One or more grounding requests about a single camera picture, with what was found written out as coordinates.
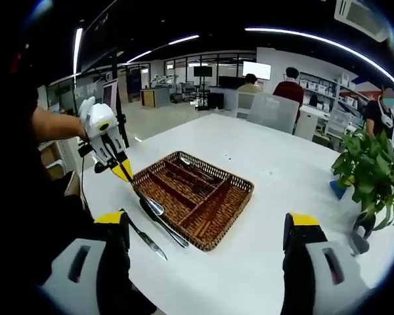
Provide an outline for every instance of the black sleeve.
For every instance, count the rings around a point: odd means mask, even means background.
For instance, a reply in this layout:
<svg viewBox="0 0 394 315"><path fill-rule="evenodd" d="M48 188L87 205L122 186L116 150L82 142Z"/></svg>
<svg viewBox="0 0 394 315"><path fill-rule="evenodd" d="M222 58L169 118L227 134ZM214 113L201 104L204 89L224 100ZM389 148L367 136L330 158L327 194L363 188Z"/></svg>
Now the black sleeve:
<svg viewBox="0 0 394 315"><path fill-rule="evenodd" d="M376 110L377 110L377 106L375 106L376 103L374 101L370 101L367 105L366 108L364 110L364 120L366 121L367 119L371 119L373 121L376 120Z"/></svg>

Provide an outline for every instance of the monitor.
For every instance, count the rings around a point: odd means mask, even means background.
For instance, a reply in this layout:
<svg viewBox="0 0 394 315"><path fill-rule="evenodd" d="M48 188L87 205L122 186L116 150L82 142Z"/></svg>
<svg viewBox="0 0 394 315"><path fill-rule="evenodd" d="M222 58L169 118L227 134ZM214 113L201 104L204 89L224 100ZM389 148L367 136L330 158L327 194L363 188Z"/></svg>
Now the monitor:
<svg viewBox="0 0 394 315"><path fill-rule="evenodd" d="M219 76L219 86L224 87L226 89L234 89L243 86L245 84L245 78L243 77L226 77Z"/></svg>
<svg viewBox="0 0 394 315"><path fill-rule="evenodd" d="M260 64L258 62L244 61L242 75L253 74L258 79L270 80L271 66L269 64Z"/></svg>
<svg viewBox="0 0 394 315"><path fill-rule="evenodd" d="M195 77L211 77L211 66L193 67Z"/></svg>

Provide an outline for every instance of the wicker basket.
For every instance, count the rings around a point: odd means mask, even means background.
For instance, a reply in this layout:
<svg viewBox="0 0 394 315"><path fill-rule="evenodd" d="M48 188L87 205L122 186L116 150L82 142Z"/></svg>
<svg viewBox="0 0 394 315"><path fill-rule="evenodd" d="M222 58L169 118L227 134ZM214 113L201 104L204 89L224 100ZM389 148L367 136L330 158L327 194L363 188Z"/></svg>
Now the wicker basket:
<svg viewBox="0 0 394 315"><path fill-rule="evenodd" d="M254 189L251 182L180 151L143 169L133 182L163 205L163 220L202 251L217 246Z"/></svg>

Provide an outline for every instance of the led light strip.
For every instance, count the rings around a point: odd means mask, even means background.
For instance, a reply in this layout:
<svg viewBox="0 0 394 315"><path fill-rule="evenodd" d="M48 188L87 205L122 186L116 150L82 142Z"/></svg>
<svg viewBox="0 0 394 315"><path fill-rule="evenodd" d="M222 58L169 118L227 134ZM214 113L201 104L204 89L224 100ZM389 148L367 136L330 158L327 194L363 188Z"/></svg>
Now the led light strip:
<svg viewBox="0 0 394 315"><path fill-rule="evenodd" d="M193 36L188 36L186 38L178 39L176 41L172 41L172 42L168 43L168 45L174 45L174 44L180 43L182 41L189 41L190 39L194 39L194 38L199 38L199 35L193 35Z"/></svg>
<svg viewBox="0 0 394 315"><path fill-rule="evenodd" d="M83 28L76 30L76 36L74 37L74 53L73 53L73 74L77 74L77 57L79 55L80 39Z"/></svg>
<svg viewBox="0 0 394 315"><path fill-rule="evenodd" d="M140 57L143 57L143 56L146 55L146 54L150 54L151 52L152 52L152 51L146 51L146 52L144 52L144 53L142 53L142 54L140 54L140 55L138 55L138 56L136 56L136 57L130 59L129 61L127 61L127 63L129 64L130 62L133 62L134 60L139 59Z"/></svg>
<svg viewBox="0 0 394 315"><path fill-rule="evenodd" d="M363 54L361 54L357 51L354 51L353 49L350 49L349 47L343 46L342 44L336 43L335 41L331 41L329 39L325 39L325 38L311 35L311 34L301 33L299 31L278 30L275 28L246 28L245 30L249 31L249 32L269 32L269 33L283 33L283 34L298 35L298 36L308 37L311 39L316 39L317 41L322 41L324 43L339 47L351 54L354 54L355 56L359 57L360 59L366 61L371 66L373 66L376 69L378 69L379 71L381 71L381 73L383 73L386 77L388 77L394 83L394 77L391 74L389 74L389 72L387 70L385 70L383 67L381 67L379 64L377 64L373 60L369 59L368 57L364 56Z"/></svg>

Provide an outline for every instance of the black cable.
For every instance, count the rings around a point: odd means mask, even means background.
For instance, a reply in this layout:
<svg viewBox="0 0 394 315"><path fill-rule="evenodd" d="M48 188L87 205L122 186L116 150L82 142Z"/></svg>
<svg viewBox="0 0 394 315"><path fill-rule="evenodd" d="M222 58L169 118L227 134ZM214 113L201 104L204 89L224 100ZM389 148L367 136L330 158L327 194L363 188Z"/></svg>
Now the black cable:
<svg viewBox="0 0 394 315"><path fill-rule="evenodd" d="M85 157L81 160L81 194L83 195L83 200L85 200L85 205L87 206L88 210L90 211L89 204L87 203L85 192L83 191L83 172L85 167Z"/></svg>

